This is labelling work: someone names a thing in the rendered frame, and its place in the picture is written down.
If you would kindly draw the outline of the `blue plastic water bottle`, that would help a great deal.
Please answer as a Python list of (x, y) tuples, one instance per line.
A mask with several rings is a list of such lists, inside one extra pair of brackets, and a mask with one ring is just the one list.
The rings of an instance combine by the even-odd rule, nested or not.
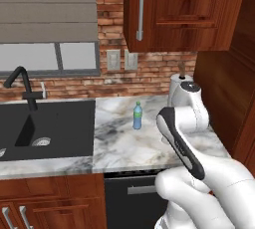
[(141, 128), (141, 118), (142, 118), (142, 108), (140, 106), (140, 102), (137, 102), (133, 109), (133, 128), (140, 129)]

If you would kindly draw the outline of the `white paper towel roll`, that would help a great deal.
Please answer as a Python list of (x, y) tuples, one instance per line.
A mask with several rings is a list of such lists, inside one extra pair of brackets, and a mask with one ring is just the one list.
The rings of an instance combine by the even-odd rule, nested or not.
[(173, 94), (175, 92), (175, 89), (183, 82), (183, 81), (192, 81), (193, 77), (190, 75), (187, 75), (185, 73), (185, 64), (183, 61), (180, 61), (178, 63), (178, 69), (179, 72), (177, 74), (173, 74), (170, 77), (170, 85), (169, 85), (169, 95), (167, 100), (167, 105), (171, 106), (171, 100), (173, 97)]

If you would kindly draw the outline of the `black kitchen sink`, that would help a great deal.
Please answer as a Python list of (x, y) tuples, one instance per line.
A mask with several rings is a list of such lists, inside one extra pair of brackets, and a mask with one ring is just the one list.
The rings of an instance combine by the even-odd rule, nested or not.
[(92, 156), (95, 100), (0, 104), (0, 161)]

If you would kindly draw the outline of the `grey framed window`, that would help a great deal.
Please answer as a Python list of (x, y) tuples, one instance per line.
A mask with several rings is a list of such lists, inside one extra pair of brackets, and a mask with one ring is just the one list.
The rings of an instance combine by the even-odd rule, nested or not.
[(98, 76), (99, 43), (0, 44), (0, 76), (19, 66), (31, 78)]

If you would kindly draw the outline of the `black dishwasher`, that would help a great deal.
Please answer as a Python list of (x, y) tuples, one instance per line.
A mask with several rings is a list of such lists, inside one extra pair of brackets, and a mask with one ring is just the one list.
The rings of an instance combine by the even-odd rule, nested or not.
[(128, 195), (128, 188), (154, 185), (158, 173), (159, 169), (104, 174), (108, 229), (154, 229), (166, 210), (167, 201), (156, 191)]

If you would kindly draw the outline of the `black sink tap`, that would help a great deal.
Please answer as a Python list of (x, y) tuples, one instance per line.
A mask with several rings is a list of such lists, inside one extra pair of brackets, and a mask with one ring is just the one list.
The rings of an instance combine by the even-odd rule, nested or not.
[(23, 83), (25, 86), (25, 92), (22, 93), (22, 99), (27, 101), (29, 110), (31, 112), (34, 112), (38, 109), (36, 100), (42, 100), (44, 98), (44, 92), (32, 91), (28, 73), (24, 67), (22, 66), (17, 67), (14, 70), (14, 72), (4, 82), (3, 86), (7, 89), (10, 89), (11, 85), (19, 75), (22, 75)]

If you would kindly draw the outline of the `brown wooden tall cabinet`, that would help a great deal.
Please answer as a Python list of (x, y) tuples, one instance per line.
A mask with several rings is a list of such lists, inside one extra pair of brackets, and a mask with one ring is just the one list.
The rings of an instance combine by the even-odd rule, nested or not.
[(228, 153), (255, 176), (255, 0), (243, 0), (230, 49), (200, 52), (194, 79)]

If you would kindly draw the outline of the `grey window blind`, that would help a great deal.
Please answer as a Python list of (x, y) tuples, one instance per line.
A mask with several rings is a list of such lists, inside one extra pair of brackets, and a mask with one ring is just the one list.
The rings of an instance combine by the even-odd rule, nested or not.
[(0, 0), (0, 43), (97, 40), (96, 0)]

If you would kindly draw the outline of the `brown wooden base cupboard door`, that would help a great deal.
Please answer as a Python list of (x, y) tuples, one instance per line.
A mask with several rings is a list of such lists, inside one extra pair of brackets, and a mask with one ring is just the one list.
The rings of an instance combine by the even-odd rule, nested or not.
[(107, 229), (106, 208), (100, 197), (18, 201), (34, 229)]
[(0, 204), (0, 215), (7, 229), (17, 229), (15, 219), (8, 204)]

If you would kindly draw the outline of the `grey wall socket plate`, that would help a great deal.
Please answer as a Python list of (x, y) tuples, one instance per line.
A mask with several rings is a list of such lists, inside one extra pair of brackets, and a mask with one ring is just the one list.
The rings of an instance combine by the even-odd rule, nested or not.
[(121, 51), (107, 50), (107, 61), (109, 71), (118, 71), (121, 68)]
[(128, 50), (125, 50), (125, 70), (137, 70), (137, 53), (130, 53)]

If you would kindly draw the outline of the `brown wooden wall cupboard door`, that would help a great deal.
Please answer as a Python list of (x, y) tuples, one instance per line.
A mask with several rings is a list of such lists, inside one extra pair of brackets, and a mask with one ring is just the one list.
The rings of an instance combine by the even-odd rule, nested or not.
[(124, 35), (132, 53), (226, 51), (242, 0), (144, 0), (143, 38), (136, 39), (139, 0), (124, 0)]

